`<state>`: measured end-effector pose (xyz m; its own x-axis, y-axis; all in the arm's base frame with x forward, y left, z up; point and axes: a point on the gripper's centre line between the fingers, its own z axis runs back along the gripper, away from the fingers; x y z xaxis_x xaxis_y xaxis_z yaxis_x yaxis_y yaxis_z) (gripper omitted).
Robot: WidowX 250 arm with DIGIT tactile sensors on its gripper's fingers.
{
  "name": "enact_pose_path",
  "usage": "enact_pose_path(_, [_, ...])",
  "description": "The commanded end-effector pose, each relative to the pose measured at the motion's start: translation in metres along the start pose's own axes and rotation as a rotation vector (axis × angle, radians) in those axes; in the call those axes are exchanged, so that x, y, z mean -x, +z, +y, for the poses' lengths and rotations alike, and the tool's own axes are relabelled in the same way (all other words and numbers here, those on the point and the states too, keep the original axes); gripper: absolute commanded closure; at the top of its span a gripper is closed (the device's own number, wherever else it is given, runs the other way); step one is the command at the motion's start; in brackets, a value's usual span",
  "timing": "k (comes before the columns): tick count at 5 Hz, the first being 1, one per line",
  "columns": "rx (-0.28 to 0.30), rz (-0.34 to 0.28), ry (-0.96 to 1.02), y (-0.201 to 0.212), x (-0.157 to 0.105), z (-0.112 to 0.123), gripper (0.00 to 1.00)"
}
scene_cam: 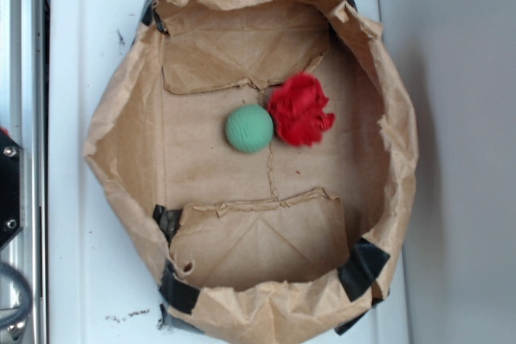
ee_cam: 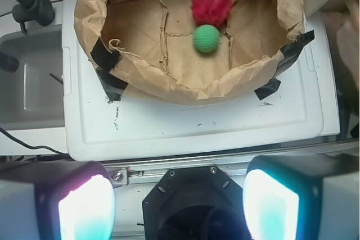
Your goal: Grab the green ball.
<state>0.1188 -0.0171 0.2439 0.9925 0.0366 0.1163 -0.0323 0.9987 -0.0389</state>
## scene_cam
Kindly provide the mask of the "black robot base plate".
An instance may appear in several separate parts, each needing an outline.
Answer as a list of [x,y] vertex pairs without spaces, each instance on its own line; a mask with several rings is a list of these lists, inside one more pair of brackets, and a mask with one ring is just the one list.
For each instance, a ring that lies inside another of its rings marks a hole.
[[25,226],[23,215],[23,149],[1,127],[1,251]]

